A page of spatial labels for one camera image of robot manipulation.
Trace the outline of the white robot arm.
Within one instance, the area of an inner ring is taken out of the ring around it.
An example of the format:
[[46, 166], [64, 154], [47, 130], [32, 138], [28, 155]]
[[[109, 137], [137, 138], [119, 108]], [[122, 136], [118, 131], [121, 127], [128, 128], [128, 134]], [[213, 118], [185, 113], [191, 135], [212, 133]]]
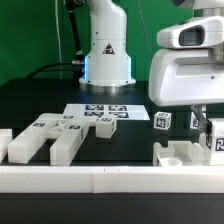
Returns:
[[[224, 103], [224, 0], [170, 0], [178, 8], [200, 10], [200, 16], [163, 29], [162, 47], [153, 57], [149, 98], [158, 106]], [[126, 53], [126, 13], [112, 0], [64, 0], [70, 17], [86, 4], [91, 16], [91, 50], [84, 55], [74, 32], [77, 60], [84, 65], [79, 82], [115, 91], [132, 85], [131, 58]]]

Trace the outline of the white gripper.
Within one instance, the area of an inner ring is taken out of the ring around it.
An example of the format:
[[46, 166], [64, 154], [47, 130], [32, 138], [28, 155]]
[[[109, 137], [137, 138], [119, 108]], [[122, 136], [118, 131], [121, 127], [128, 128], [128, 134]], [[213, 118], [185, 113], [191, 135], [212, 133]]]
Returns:
[[213, 62], [208, 49], [159, 50], [151, 63], [148, 92], [158, 106], [193, 105], [205, 132], [205, 105], [224, 103], [224, 63]]

